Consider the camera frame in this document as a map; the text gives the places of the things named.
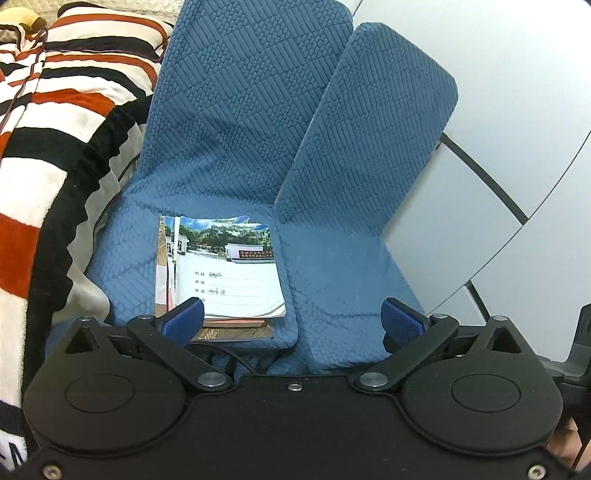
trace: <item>blue seat cover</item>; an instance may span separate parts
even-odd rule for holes
[[[380,234],[457,92],[388,27],[351,33],[350,13],[330,0],[187,0],[140,168],[87,271],[118,323],[154,309],[159,215],[249,215],[271,227],[287,315],[273,338],[229,346],[269,362],[295,345],[273,373],[387,355],[384,298],[420,307]]]

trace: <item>red and black striped fabric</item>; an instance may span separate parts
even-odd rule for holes
[[[172,26],[78,2],[48,30],[0,25],[0,463],[32,447],[21,396],[51,325],[104,319],[84,275],[139,157]]]

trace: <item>screw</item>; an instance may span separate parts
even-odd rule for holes
[[[301,383],[289,383],[287,384],[287,390],[290,392],[301,392],[304,390],[304,385]]]
[[[226,376],[220,372],[205,372],[199,375],[197,381],[204,387],[221,387],[226,383]]]
[[[378,388],[388,383],[388,377],[379,372],[366,372],[359,377],[359,382],[365,387]]]
[[[530,480],[541,480],[546,476],[546,467],[544,465],[534,465],[527,472],[527,478]]]
[[[60,480],[61,478],[61,470],[57,465],[46,465],[42,472],[47,480]]]

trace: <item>stack of notebooks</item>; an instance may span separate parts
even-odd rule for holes
[[[205,306],[204,329],[261,329],[253,335],[206,332],[207,339],[269,336],[269,321],[285,316],[269,227],[246,215],[161,216],[156,263],[156,316],[198,297]]]

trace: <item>yellow object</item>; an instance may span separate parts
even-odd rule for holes
[[[20,24],[26,33],[37,33],[47,22],[28,8],[12,7],[0,11],[0,25],[2,24]]]

